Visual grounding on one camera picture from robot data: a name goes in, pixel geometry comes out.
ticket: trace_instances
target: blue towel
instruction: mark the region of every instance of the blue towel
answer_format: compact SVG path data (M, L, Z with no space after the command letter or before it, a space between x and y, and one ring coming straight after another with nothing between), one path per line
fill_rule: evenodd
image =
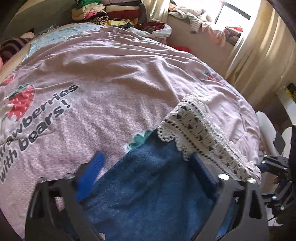
M106 241L189 241L214 206L175 142L161 141L155 130L106 172L81 204Z

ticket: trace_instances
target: clothing pile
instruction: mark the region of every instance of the clothing pile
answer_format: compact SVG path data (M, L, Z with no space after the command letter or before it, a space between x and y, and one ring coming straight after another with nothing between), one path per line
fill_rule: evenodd
M171 35L172 28L161 22L147 22L135 25L133 28L129 28L128 31L167 44L166 39Z
M179 19L188 19L190 21L190 33L196 34L201 29L202 32L207 32L210 40L220 47L224 47L226 41L235 45L241 36L241 33L236 29L221 29L212 22L211 17L202 8L177 7L170 3L168 14Z
M103 26L128 29L147 22L146 9L140 0L76 0L72 19Z

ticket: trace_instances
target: metal screw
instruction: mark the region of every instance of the metal screw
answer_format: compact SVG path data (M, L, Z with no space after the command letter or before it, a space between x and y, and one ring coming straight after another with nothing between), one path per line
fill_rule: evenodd
M218 175L218 177L219 177L220 179L222 179L222 180L228 180L228 179L229 179L229 176L226 175L226 174L223 174L223 173L220 173L220 174Z
M75 177L75 175L73 173L68 173L64 176L64 179L66 180L71 180Z
M103 234L103 233L99 233L99 235L101 236L101 238L102 238L103 240L105 240L105 238L106 238L106 235L105 235L105 234Z
M254 178L248 178L248 179L247 179L247 182L248 182L248 183L255 184L255 183L256 183L256 180L255 180Z
M44 177L40 177L37 179L37 183L43 183L46 182L46 179Z

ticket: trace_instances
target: crochet trim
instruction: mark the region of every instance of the crochet trim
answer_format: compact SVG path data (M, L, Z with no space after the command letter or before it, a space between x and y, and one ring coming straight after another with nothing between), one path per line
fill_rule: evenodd
M157 126L157 134L164 142L175 140L185 161L198 152L200 157L209 159L233 179L244 181L251 177L258 182L261 180L260 169L228 141L222 129L214 124L207 106L195 94L182 99Z

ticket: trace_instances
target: teal flower print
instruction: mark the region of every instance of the teal flower print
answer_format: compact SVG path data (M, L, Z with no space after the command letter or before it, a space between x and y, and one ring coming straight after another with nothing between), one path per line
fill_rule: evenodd
M126 149L128 151L130 151L130 150L134 149L135 147L141 145L142 143L144 143L144 141L147 139L147 137L151 133L152 133L151 130L147 130L143 136L141 134L135 135L135 137L133 138L133 143L129 144Z

